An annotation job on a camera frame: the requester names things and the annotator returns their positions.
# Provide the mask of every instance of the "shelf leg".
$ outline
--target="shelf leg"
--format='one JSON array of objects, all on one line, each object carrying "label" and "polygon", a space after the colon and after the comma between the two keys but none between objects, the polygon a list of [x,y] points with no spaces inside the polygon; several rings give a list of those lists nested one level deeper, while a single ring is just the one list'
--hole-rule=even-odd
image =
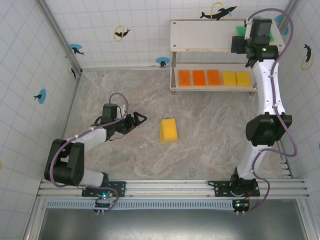
[{"label": "shelf leg", "polygon": [[[257,89],[257,83],[255,83],[253,86],[252,86],[254,89]],[[250,98],[253,97],[253,95],[255,95],[255,91],[251,91],[249,92],[249,95],[250,95]]]},{"label": "shelf leg", "polygon": [[175,67],[176,67],[176,57],[177,57],[177,52],[173,51],[172,52],[172,63],[171,63],[171,88],[176,87],[176,76],[175,76]]}]

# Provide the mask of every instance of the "vent grille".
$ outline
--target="vent grille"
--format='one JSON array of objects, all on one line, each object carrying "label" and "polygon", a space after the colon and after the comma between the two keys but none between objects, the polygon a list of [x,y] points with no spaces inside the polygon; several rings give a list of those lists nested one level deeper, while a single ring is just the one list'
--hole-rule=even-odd
[{"label": "vent grille", "polygon": [[[47,202],[48,209],[95,209],[95,200],[91,199],[52,199]],[[233,210],[232,200],[127,200],[120,199],[114,210],[143,209],[217,209]]]}]

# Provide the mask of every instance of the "white shelf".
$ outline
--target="white shelf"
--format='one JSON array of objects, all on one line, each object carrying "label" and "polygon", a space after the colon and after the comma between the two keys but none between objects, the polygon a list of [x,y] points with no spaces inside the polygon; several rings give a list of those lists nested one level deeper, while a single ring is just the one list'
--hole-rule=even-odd
[{"label": "white shelf", "polygon": [[[231,53],[232,37],[236,26],[244,26],[243,20],[193,20],[170,23],[170,48],[172,52],[227,52]],[[274,41],[282,52],[285,43],[275,23],[271,25]]]},{"label": "white shelf", "polygon": [[[179,87],[179,70],[204,70],[206,86],[194,86],[191,81],[190,87]],[[248,72],[250,75],[251,86],[209,86],[206,70],[219,70],[220,79],[222,81],[222,72]],[[244,63],[176,63],[174,67],[175,85],[171,87],[172,82],[172,67],[170,68],[170,90],[171,91],[220,91],[220,92],[256,92],[257,89],[253,88],[256,83],[255,75],[252,69],[245,67]]]}]

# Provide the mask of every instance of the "yellow sponge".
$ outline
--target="yellow sponge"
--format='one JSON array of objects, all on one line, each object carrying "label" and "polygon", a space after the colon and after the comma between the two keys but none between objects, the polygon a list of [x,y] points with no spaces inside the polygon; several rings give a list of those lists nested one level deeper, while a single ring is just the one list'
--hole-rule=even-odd
[{"label": "yellow sponge", "polygon": [[234,71],[223,71],[222,81],[225,86],[235,86],[237,84],[236,74]]},{"label": "yellow sponge", "polygon": [[250,87],[250,75],[247,71],[237,71],[235,73],[236,85],[238,87]]},{"label": "yellow sponge", "polygon": [[160,141],[162,144],[171,144],[178,139],[176,119],[162,119],[159,124]]}]

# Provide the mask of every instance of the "gray marble surface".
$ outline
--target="gray marble surface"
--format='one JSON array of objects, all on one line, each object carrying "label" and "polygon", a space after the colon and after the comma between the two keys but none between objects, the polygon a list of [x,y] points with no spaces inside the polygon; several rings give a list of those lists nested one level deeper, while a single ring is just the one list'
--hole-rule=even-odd
[{"label": "gray marble surface", "polygon": [[[85,155],[87,168],[112,179],[229,179],[241,162],[246,145],[246,123],[255,115],[257,94],[247,92],[169,91],[170,73],[160,70],[84,72],[65,138],[87,130],[102,114],[114,92],[124,94],[129,112],[148,120],[122,139],[104,142]],[[112,98],[124,104],[120,96]],[[178,140],[161,144],[159,123],[175,118]],[[280,178],[280,157],[267,154],[258,173]]]}]

